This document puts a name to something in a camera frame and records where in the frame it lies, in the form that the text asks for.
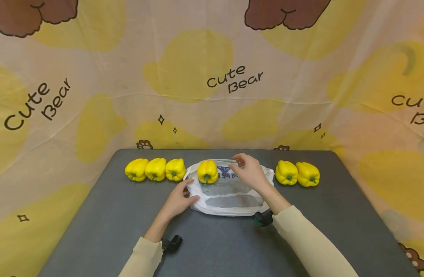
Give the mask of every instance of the hand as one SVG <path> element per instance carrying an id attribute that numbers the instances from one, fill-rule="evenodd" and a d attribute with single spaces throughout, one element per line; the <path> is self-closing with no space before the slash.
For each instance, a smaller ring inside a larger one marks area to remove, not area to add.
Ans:
<path id="1" fill-rule="evenodd" d="M 160 215 L 171 220 L 175 216 L 184 212 L 191 204 L 194 204 L 198 200 L 200 200 L 199 195 L 195 195 L 192 197 L 185 197 L 189 195 L 187 191 L 187 185 L 192 183 L 194 179 L 184 180 L 179 183 L 174 190 L 170 193 L 166 203 L 160 210 Z"/>
<path id="2" fill-rule="evenodd" d="M 152 222 L 151 226 L 144 235 L 145 239 L 154 243 L 159 242 L 162 239 L 169 222 L 175 216 L 184 212 L 191 204 L 200 199 L 199 195 L 185 197 L 189 195 L 186 186 L 193 181 L 194 179 L 184 180 L 179 183 L 174 190 L 172 190 L 166 200 L 166 203 L 163 205 L 157 217 L 154 219 L 154 222 Z"/>
<path id="3" fill-rule="evenodd" d="M 274 215 L 290 207 L 290 203 L 268 182 L 256 158 L 244 153 L 236 154 L 232 158 L 237 161 L 238 166 L 229 164 L 230 169 L 238 175 L 240 180 L 261 195 Z"/>
<path id="4" fill-rule="evenodd" d="M 236 164 L 229 164 L 230 169 L 232 169 L 245 184 L 260 195 L 264 190 L 272 187 L 261 169 L 260 162 L 256 158 L 240 153 L 233 156 L 232 159 L 237 161 L 238 166 Z"/>

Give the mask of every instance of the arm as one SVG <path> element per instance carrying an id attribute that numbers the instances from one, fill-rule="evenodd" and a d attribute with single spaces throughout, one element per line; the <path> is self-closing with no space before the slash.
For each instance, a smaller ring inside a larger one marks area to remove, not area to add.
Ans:
<path id="1" fill-rule="evenodd" d="M 275 228 L 293 248 L 309 276 L 358 277 L 337 247 L 269 184 L 256 159 L 246 154 L 235 155 L 233 159 L 245 168 L 229 166 L 269 205 Z"/>
<path id="2" fill-rule="evenodd" d="M 189 194 L 185 191 L 186 186 L 192 181 L 193 179 L 185 180 L 172 190 L 147 233 L 138 240 L 119 277 L 152 277 L 154 275 L 163 256 L 161 239 L 169 222 L 200 199 L 200 196 L 185 197 Z"/>

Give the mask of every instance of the bear paw print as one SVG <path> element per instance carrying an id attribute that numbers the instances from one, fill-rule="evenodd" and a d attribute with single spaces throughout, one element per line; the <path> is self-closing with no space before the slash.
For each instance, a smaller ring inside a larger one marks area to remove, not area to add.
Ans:
<path id="1" fill-rule="evenodd" d="M 138 149 L 153 149 L 154 147 L 151 145 L 150 141 L 148 140 L 139 140 L 137 142 L 137 148 Z"/>
<path id="2" fill-rule="evenodd" d="M 0 0 L 0 33 L 25 38 L 43 21 L 59 24 L 74 19 L 78 0 Z"/>
<path id="3" fill-rule="evenodd" d="M 424 271 L 424 260 L 420 259 L 417 251 L 413 250 L 412 248 L 406 248 L 401 243 L 399 243 L 399 245 L 409 260 L 411 260 L 412 265 L 417 269 L 417 271 Z"/>
<path id="4" fill-rule="evenodd" d="M 284 146 L 284 145 L 279 145 L 278 147 L 275 147 L 274 148 L 274 150 L 285 150 L 285 151 L 287 151 L 287 150 L 289 150 L 289 146 Z"/>
<path id="5" fill-rule="evenodd" d="M 331 0 L 249 0 L 244 14 L 246 26 L 273 29 L 280 24 L 291 30 L 314 26 Z"/>

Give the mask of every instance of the gray table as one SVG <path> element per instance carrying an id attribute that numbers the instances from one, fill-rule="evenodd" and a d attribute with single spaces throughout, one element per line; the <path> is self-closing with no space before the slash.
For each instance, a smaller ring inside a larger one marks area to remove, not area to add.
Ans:
<path id="1" fill-rule="evenodd" d="M 115 153 L 39 277 L 116 277 L 167 196 L 168 180 L 136 183 L 124 167 L 136 158 L 184 158 L 186 167 L 205 159 L 230 158 L 241 150 L 137 150 Z M 296 205 L 344 254 L 359 276 L 419 276 L 361 189 L 335 154 L 327 151 L 244 151 L 275 169 L 278 160 L 309 162 L 320 169 L 317 187 L 282 186 Z M 250 218 L 204 215 L 188 209 L 169 225 L 165 237 L 183 237 L 181 248 L 165 254 L 155 276 L 308 276 L 275 228 Z"/>

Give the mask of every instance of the white plastic bag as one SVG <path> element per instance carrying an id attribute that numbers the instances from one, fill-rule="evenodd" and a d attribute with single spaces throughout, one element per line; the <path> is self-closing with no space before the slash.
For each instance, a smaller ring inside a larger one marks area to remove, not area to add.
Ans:
<path id="1" fill-rule="evenodd" d="M 212 160 L 218 167 L 218 180 L 213 184 L 203 184 L 198 180 L 197 169 L 200 163 L 189 166 L 184 176 L 195 181 L 188 184 L 191 196 L 199 195 L 200 200 L 191 208 L 208 215 L 222 216 L 252 216 L 256 212 L 269 209 L 261 196 L 246 186 L 228 166 L 235 160 Z M 267 180 L 273 186 L 274 171 L 261 166 Z"/>

